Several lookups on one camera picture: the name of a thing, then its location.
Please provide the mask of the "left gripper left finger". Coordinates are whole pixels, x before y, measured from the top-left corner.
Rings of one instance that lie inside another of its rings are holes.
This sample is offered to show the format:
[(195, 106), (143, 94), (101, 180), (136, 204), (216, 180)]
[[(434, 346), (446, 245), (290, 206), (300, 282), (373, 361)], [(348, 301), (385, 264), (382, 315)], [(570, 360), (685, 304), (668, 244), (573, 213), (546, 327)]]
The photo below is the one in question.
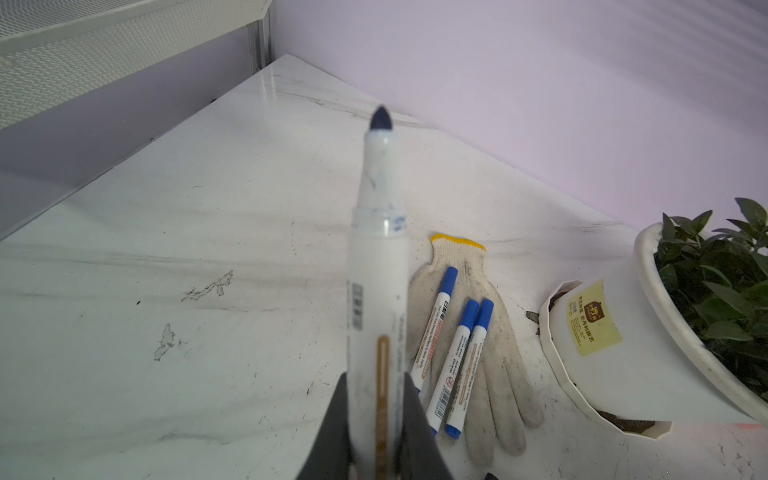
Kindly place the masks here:
[(296, 479), (348, 479), (350, 464), (347, 375), (343, 373), (337, 382), (309, 455)]

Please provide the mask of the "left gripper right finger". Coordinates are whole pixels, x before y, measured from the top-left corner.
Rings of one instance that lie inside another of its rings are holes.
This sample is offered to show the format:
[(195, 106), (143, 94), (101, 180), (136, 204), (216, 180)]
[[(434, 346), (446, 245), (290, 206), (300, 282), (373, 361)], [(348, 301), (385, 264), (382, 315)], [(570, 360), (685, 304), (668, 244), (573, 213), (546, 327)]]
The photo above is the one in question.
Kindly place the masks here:
[(403, 425), (398, 447), (398, 476), (404, 480), (453, 478), (435, 442), (417, 389), (404, 375)]

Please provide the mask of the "white marker pen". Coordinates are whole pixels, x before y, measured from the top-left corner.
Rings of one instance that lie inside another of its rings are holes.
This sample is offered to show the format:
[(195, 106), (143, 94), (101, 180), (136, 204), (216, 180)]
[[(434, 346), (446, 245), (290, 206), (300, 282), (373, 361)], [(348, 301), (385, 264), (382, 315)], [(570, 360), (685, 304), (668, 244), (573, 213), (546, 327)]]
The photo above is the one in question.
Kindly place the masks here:
[(411, 370), (411, 377), (414, 386), (418, 391), (421, 391), (423, 387), (426, 378), (426, 370), (432, 361), (457, 275), (458, 270), (456, 268), (449, 266), (446, 269), (439, 292), (436, 295), (435, 302), (430, 310), (430, 315), (420, 338), (419, 348)]
[(468, 300), (453, 340), (443, 362), (437, 384), (430, 399), (426, 419), (432, 435), (436, 436), (450, 404), (450, 398), (460, 372), (461, 362), (475, 325), (480, 304)]
[(373, 113), (348, 238), (348, 434), (361, 479), (393, 479), (402, 432), (409, 244), (388, 110)]
[(493, 310), (494, 303), (491, 300), (484, 299), (480, 303), (479, 313), (465, 349), (457, 390), (445, 425), (446, 434), (453, 439), (458, 439), (464, 429), (468, 404)]

